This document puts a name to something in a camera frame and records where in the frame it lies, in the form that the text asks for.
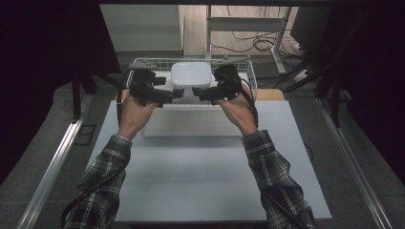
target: flannel shirt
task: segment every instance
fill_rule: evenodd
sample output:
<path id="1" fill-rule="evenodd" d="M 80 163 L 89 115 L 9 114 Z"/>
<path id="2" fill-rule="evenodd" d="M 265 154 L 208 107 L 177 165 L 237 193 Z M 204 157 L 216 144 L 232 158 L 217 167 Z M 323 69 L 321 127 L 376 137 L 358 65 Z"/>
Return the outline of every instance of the flannel shirt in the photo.
<path id="1" fill-rule="evenodd" d="M 261 190 L 262 205 L 266 210 L 268 228 L 300 228 L 275 207 L 271 195 L 287 211 L 308 228 L 316 228 L 310 206 L 303 199 L 301 187 L 289 176 L 289 162 L 274 148 L 267 131 L 248 135 L 242 139 L 248 164 Z M 78 195 L 100 179 L 116 171 L 130 159 L 132 142 L 113 135 L 78 185 Z M 66 217 L 64 228 L 112 228 L 119 206 L 119 190 L 125 172 L 91 193 Z"/>

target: white table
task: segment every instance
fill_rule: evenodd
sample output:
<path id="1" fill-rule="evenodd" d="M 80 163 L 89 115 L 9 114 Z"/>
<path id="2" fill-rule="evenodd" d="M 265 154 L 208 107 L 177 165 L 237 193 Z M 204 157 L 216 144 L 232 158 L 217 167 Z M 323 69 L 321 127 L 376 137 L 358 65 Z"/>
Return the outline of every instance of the white table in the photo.
<path id="1" fill-rule="evenodd" d="M 331 218 L 287 101 L 258 101 L 259 128 L 291 163 L 317 219 Z M 90 161 L 117 131 L 112 102 Z M 239 137 L 134 139 L 116 221 L 261 221 L 266 214 Z"/>

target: aluminum rail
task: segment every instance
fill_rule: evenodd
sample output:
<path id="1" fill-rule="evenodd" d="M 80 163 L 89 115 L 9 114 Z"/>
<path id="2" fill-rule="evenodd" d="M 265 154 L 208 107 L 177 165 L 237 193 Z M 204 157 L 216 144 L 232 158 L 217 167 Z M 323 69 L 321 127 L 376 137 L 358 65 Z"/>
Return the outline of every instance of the aluminum rail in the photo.
<path id="1" fill-rule="evenodd" d="M 346 163 L 348 164 L 349 170 L 352 173 L 354 181 L 356 182 L 361 195 L 365 199 L 369 207 L 369 210 L 372 213 L 372 216 L 378 228 L 381 229 L 393 228 L 393 226 L 390 224 L 390 221 L 387 218 L 387 214 L 385 213 L 385 210 L 381 202 L 378 199 L 378 196 L 376 195 L 372 186 L 364 176 L 364 173 L 361 170 L 360 165 L 358 164 L 351 147 L 346 141 L 346 138 L 344 137 L 340 129 L 334 126 L 334 123 L 329 116 L 330 109 L 325 99 L 317 98 L 316 100 L 322 110 L 323 116 L 327 121 L 328 126 L 330 127 L 331 133 L 339 146 L 340 152 L 342 153 L 343 158 L 345 158 Z"/>
<path id="2" fill-rule="evenodd" d="M 30 203 L 28 204 L 25 213 L 20 219 L 16 228 L 29 229 L 33 228 L 39 214 L 51 192 L 53 185 L 62 169 L 63 163 L 72 148 L 75 137 L 80 130 L 83 120 L 87 114 L 90 104 L 93 100 L 92 94 L 86 94 L 81 103 L 81 115 L 76 123 L 72 123 L 66 134 L 63 136 L 62 141 L 59 144 L 56 152 L 54 153 L 53 159 L 42 177 L 39 185 L 36 187 L 35 193 L 33 194 Z"/>

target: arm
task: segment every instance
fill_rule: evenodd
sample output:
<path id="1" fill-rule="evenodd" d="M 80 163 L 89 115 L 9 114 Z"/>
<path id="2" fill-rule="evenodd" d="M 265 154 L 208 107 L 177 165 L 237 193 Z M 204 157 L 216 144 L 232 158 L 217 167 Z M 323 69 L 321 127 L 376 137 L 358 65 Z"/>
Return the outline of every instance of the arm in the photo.
<path id="1" fill-rule="evenodd" d="M 239 94 L 232 100 L 220 99 L 215 102 L 244 136 L 242 142 L 249 167 L 261 191 L 268 228 L 306 228 L 298 226 L 284 210 L 308 228 L 316 228 L 301 187 L 289 176 L 289 162 L 275 150 L 268 132 L 258 131 L 245 98 Z"/>
<path id="2" fill-rule="evenodd" d="M 149 120 L 158 104 L 140 106 L 128 95 L 123 102 L 121 125 L 103 151 L 89 166 L 77 187 L 77 197 L 105 177 L 117 173 L 81 200 L 66 217 L 63 228 L 110 228 L 119 206 L 119 191 L 131 157 L 132 139 Z"/>

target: hand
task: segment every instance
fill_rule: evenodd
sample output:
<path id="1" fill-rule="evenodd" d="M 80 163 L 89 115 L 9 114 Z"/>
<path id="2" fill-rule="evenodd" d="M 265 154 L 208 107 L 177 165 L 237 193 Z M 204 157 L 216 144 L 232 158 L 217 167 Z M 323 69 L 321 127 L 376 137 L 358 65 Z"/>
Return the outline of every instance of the hand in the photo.
<path id="1" fill-rule="evenodd" d="M 142 106 L 134 97 L 128 94 L 122 102 L 121 122 L 117 134 L 132 140 L 137 132 L 146 125 L 152 112 L 158 106 L 159 103 Z"/>
<path id="2" fill-rule="evenodd" d="M 245 84 L 243 86 L 251 97 L 249 88 Z M 223 108 L 226 117 L 239 128 L 243 136 L 258 132 L 249 103 L 242 94 L 231 100 L 218 99 L 214 102 Z"/>

